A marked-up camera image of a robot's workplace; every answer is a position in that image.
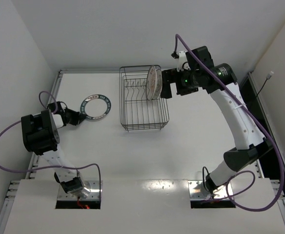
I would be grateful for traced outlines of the white plate grey flower pattern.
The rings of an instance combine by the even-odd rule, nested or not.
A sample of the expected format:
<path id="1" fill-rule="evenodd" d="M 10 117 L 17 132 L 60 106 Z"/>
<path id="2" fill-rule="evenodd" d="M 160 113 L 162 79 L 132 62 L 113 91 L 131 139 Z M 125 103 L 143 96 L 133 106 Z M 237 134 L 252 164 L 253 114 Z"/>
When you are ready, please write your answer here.
<path id="1" fill-rule="evenodd" d="M 153 99 L 157 99 L 159 97 L 163 87 L 162 71 L 160 69 L 157 69 L 156 72 L 157 72 L 157 87 Z"/>

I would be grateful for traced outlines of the orange sunburst plate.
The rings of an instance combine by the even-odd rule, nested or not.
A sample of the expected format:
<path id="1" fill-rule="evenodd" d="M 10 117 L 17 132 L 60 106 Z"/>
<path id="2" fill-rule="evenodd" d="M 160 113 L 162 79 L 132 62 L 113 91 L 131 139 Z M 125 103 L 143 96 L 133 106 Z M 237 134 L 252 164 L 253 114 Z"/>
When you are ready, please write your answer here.
<path id="1" fill-rule="evenodd" d="M 151 100 L 156 92 L 157 88 L 157 70 L 155 66 L 150 66 L 148 74 L 147 74 L 147 82 L 146 82 L 146 97 L 147 100 Z"/>

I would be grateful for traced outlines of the green rimmed white plate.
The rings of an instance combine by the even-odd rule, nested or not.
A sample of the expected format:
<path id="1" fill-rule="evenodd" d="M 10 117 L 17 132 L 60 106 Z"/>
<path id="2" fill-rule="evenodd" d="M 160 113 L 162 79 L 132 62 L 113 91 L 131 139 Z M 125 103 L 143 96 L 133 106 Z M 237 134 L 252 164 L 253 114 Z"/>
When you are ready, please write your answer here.
<path id="1" fill-rule="evenodd" d="M 105 110 L 101 115 L 93 117 L 93 116 L 90 116 L 90 115 L 86 112 L 86 106 L 87 106 L 87 104 L 88 104 L 90 101 L 93 101 L 93 100 L 96 100 L 96 99 L 100 99 L 100 100 L 102 100 L 102 101 L 105 102 L 105 104 L 106 104 L 106 110 Z M 82 114 L 86 115 L 86 119 L 87 119 L 87 120 L 100 120 L 100 119 L 104 118 L 106 115 L 108 115 L 109 112 L 110 112 L 110 110 L 111 110 L 111 101 L 110 101 L 110 99 L 109 99 L 107 96 L 101 95 L 101 94 L 94 94 L 94 95 L 90 95 L 90 96 L 86 97 L 86 98 L 82 101 L 82 103 L 81 103 L 81 105 L 80 105 L 80 112 L 81 112 Z"/>

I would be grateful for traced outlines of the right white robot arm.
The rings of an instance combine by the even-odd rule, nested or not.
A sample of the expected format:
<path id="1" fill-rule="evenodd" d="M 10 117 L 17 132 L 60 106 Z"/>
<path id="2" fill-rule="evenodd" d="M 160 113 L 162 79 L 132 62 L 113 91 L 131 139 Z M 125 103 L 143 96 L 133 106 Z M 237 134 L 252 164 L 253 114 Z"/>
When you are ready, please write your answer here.
<path id="1" fill-rule="evenodd" d="M 176 85 L 177 94 L 180 96 L 197 92 L 202 88 L 218 105 L 229 125 L 235 147 L 224 153 L 223 161 L 205 177 L 202 184 L 204 192 L 212 193 L 241 169 L 265 155 L 272 145 L 254 120 L 243 110 L 244 100 L 231 66 L 227 63 L 214 65 L 206 46 L 196 48 L 192 52 L 240 102 L 237 104 L 225 88 L 215 81 L 188 52 L 174 51 L 172 57 L 178 61 L 177 68 L 162 71 L 163 87 L 160 94 L 162 98 L 172 98 L 170 87 L 172 83 Z"/>

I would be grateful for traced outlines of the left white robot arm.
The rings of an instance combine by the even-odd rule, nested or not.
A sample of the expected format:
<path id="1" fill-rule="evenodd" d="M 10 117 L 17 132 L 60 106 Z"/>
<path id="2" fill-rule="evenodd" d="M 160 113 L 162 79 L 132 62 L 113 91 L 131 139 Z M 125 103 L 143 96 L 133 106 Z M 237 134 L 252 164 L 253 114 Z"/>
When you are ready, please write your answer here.
<path id="1" fill-rule="evenodd" d="M 54 169 L 55 180 L 67 194 L 83 197 L 86 185 L 76 167 L 68 161 L 60 147 L 58 129 L 81 124 L 87 115 L 63 108 L 61 102 L 50 103 L 36 115 L 21 118 L 23 143 L 27 151 L 41 156 Z"/>

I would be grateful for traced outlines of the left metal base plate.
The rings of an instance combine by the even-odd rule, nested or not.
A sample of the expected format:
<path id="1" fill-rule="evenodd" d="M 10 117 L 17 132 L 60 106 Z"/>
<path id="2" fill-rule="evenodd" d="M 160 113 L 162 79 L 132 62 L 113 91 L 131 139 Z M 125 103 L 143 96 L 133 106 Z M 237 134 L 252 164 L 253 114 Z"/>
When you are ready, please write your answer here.
<path id="1" fill-rule="evenodd" d="M 95 180 L 86 181 L 86 188 L 83 189 L 82 195 L 80 196 L 80 200 L 82 201 L 99 201 L 100 200 L 100 192 L 102 189 L 99 187 L 99 182 Z M 57 201 L 75 201 L 78 199 L 78 196 L 75 194 L 67 194 L 59 187 Z"/>

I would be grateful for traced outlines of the metal base plate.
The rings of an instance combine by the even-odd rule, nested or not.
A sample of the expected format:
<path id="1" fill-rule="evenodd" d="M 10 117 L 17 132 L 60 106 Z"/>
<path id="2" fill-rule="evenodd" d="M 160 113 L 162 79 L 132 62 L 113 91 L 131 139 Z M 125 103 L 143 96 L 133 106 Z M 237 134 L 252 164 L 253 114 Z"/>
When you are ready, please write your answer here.
<path id="1" fill-rule="evenodd" d="M 99 187 L 99 182 L 95 180 L 86 181 L 86 188 L 83 189 L 82 195 L 80 196 L 80 200 L 82 201 L 99 201 L 100 200 L 100 192 L 102 189 Z M 57 201 L 75 201 L 78 199 L 78 196 L 75 194 L 67 194 L 59 187 Z"/>
<path id="2" fill-rule="evenodd" d="M 213 201 L 213 200 L 229 200 L 229 196 L 233 196 L 231 184 L 228 185 L 228 194 L 224 185 L 215 189 L 211 194 L 204 188 L 202 180 L 188 181 L 189 195 L 191 201 Z"/>

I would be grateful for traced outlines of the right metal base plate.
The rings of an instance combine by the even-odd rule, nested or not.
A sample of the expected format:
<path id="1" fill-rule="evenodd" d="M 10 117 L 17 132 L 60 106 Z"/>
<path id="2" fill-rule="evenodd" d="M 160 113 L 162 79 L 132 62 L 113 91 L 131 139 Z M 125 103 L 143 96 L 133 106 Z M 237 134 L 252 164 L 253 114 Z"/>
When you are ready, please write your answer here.
<path id="1" fill-rule="evenodd" d="M 211 194 L 204 188 L 202 180 L 188 181 L 189 195 L 191 201 L 213 201 L 213 200 L 229 200 L 229 196 L 233 196 L 231 184 L 228 185 L 228 194 L 224 185 L 215 189 Z"/>

